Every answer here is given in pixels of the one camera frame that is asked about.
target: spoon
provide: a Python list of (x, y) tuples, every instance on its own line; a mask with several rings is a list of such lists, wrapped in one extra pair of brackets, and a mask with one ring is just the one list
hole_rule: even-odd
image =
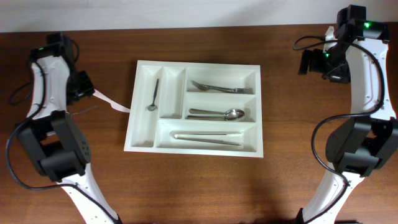
[(210, 116), (193, 116), (188, 115), (187, 119), (208, 119), (208, 118), (223, 118), (225, 121), (241, 121), (244, 118), (244, 111), (239, 109), (230, 109), (228, 111), (217, 112), (198, 109), (189, 109), (191, 114), (208, 114)]
[(156, 94), (157, 94), (157, 86), (159, 85), (159, 79), (156, 79), (156, 86), (155, 86), (155, 91), (154, 91), (154, 100), (151, 105), (148, 106), (149, 111), (154, 111), (157, 109), (157, 106), (155, 105), (155, 100), (156, 100)]

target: wooden table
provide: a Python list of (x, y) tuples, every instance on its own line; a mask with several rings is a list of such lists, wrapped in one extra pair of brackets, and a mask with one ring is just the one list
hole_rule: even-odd
[[(92, 166), (108, 203), (124, 223), (249, 223), (294, 218), (315, 193), (325, 170), (313, 158), (310, 136), (323, 118), (350, 110), (350, 86), (320, 74), (298, 76), (303, 35), (322, 35), (328, 25), (225, 27), (205, 29), (102, 30), (66, 32), (80, 45), (77, 67), (95, 87), (122, 105), (131, 104), (137, 60), (231, 63), (261, 66), (264, 158), (124, 152), (128, 114), (97, 98), (85, 98), (71, 112), (87, 136)], [(390, 96), (398, 111), (398, 24), (391, 24), (387, 58)], [(45, 44), (48, 33), (0, 34), (1, 145), (29, 102), (9, 106), (12, 90), (28, 80), (29, 50)], [(325, 159), (328, 135), (317, 147)], [(49, 184), (29, 162), (20, 144), (11, 152), (17, 174), (31, 185)], [(398, 220), (398, 153), (351, 194), (338, 220), (395, 223)], [(1, 223), (83, 223), (61, 189), (33, 192), (19, 187), (0, 154)]]

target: white cutlery tray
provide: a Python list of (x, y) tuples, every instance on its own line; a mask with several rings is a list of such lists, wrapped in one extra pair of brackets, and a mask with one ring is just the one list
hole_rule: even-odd
[[(125, 151), (263, 157), (261, 80), (259, 65), (153, 62), (139, 60), (132, 94)], [(149, 111), (156, 80), (155, 104)], [(226, 88), (253, 88), (254, 94), (201, 91), (198, 83)], [(224, 112), (241, 109), (242, 121), (204, 121), (186, 119), (189, 109)], [(228, 131), (235, 136), (201, 136), (240, 143), (240, 146), (174, 139), (176, 131)]]

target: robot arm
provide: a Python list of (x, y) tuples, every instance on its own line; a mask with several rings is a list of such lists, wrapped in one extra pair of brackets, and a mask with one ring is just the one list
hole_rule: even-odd
[[(34, 62), (34, 92), (27, 117), (40, 111), (17, 137), (38, 173), (66, 191), (86, 223), (121, 223), (93, 177), (90, 145), (67, 113), (67, 105), (91, 96), (94, 87), (85, 72), (77, 72), (68, 37), (53, 34), (47, 37), (47, 43), (30, 56)], [(56, 140), (44, 143), (45, 139)]]
[(297, 223), (334, 223), (353, 189), (374, 169), (380, 169), (398, 146), (398, 122), (389, 100), (386, 77), (387, 26), (367, 21), (366, 8), (361, 6), (341, 10), (337, 26), (336, 35), (330, 27), (325, 40), (341, 40), (367, 49), (380, 64), (382, 77), (367, 54), (342, 42), (304, 52), (299, 73), (306, 73), (309, 67), (332, 82), (351, 82), (351, 114), (373, 111), (382, 92), (384, 104), (369, 116), (350, 118), (330, 135), (326, 144), (328, 166), (345, 176), (349, 187), (340, 176), (327, 171), (315, 196), (299, 211)]

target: fork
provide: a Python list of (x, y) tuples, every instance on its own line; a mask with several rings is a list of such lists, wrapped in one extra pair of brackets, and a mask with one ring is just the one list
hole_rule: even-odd
[(197, 87), (201, 91), (218, 90), (218, 91), (222, 91), (224, 93), (240, 93), (240, 94), (253, 94), (254, 93), (253, 88), (225, 88), (225, 87), (201, 84), (201, 83), (197, 83), (193, 80), (191, 80), (191, 82), (195, 87)]

